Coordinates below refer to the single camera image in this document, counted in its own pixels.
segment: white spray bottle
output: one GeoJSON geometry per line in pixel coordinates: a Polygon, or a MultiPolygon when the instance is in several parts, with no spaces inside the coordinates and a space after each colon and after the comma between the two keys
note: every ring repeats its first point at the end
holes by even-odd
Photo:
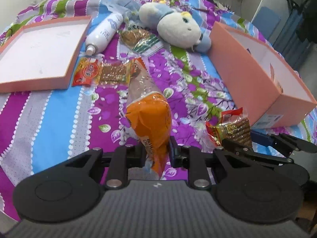
{"type": "Polygon", "coordinates": [[[123,16],[118,12],[111,13],[86,38],[86,54],[93,55],[103,52],[117,29],[123,22],[123,16]]]}

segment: bedsheet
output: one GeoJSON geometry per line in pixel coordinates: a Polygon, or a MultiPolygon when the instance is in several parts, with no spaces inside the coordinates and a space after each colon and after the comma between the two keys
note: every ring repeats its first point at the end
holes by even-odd
{"type": "MultiPolygon", "coordinates": [[[[220,10],[213,3],[205,0],[167,1],[172,7],[190,11],[207,32],[211,31],[215,21],[221,21],[267,42],[251,23],[232,12],[220,10]]],[[[109,14],[104,0],[44,0],[21,11],[16,22],[0,36],[0,44],[22,25],[32,22],[91,15],[91,32],[109,14]]],[[[135,56],[120,43],[118,36],[110,42],[104,55],[106,60],[135,56]]],[[[207,152],[195,132],[196,123],[206,118],[215,122],[220,111],[235,107],[212,62],[206,55],[188,53],[173,46],[144,60],[171,107],[171,135],[178,144],[197,146],[207,152]]],[[[67,90],[0,94],[0,210],[18,219],[12,203],[13,188],[34,173],[89,148],[101,147],[107,152],[119,145],[136,144],[136,137],[125,118],[126,97],[124,86],[70,86],[67,90]]],[[[316,144],[316,120],[315,109],[298,126],[260,131],[289,133],[316,144]]],[[[256,144],[254,150],[278,155],[275,150],[256,144]]],[[[162,179],[186,178],[185,170],[174,169],[167,163],[162,179]]]]}

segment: blue curtain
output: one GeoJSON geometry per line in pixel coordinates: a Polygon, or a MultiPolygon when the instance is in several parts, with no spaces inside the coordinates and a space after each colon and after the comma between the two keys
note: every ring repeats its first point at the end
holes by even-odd
{"type": "Polygon", "coordinates": [[[300,68],[307,57],[311,45],[307,39],[301,42],[296,35],[296,29],[302,22],[303,15],[298,14],[297,10],[293,10],[273,44],[274,49],[284,56],[286,62],[294,70],[300,68]]]}

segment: black circular joint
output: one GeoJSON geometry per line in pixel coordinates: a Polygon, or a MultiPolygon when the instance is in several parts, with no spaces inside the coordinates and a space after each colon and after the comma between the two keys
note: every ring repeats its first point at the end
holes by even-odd
{"type": "Polygon", "coordinates": [[[99,196],[99,185],[80,168],[59,168],[21,181],[13,192],[13,203],[22,218],[60,223],[90,211],[99,196]]]}
{"type": "Polygon", "coordinates": [[[274,171],[292,179],[299,186],[303,186],[309,181],[308,171],[300,165],[284,164],[282,166],[276,166],[274,171]]]}
{"type": "Polygon", "coordinates": [[[224,210],[251,223],[291,219],[303,201],[294,181],[263,167],[234,169],[217,186],[216,199],[224,210]]]}

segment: silver bolt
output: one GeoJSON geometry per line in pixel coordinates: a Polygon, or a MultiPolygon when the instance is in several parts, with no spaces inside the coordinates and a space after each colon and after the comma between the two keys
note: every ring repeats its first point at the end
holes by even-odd
{"type": "Polygon", "coordinates": [[[107,186],[111,187],[111,188],[117,188],[120,187],[122,185],[122,182],[118,179],[111,179],[109,181],[107,181],[107,186]]]}
{"type": "Polygon", "coordinates": [[[205,179],[198,179],[198,180],[194,181],[194,185],[198,188],[205,188],[205,187],[209,186],[209,182],[205,179]]]}

